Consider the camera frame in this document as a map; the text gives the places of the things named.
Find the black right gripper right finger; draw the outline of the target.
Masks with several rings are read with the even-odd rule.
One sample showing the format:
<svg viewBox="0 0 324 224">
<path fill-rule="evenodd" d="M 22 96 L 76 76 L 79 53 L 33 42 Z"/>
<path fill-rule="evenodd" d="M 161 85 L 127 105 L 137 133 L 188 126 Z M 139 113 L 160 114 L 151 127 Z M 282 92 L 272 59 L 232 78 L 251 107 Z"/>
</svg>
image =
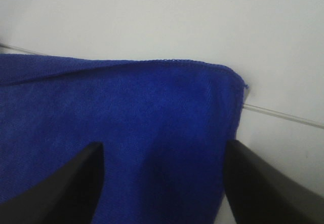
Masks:
<svg viewBox="0 0 324 224">
<path fill-rule="evenodd" d="M 236 223 L 323 223 L 323 197 L 280 173 L 238 140 L 227 142 L 223 182 Z"/>
</svg>

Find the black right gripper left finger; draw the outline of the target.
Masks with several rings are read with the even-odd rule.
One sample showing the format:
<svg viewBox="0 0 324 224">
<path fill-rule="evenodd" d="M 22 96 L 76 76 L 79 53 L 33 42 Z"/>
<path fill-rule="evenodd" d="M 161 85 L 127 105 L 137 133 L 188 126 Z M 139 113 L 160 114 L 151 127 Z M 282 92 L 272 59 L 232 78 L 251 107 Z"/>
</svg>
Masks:
<svg viewBox="0 0 324 224">
<path fill-rule="evenodd" d="M 1 204 L 1 223 L 91 223 L 104 182 L 104 149 L 92 142 L 34 187 Z"/>
</svg>

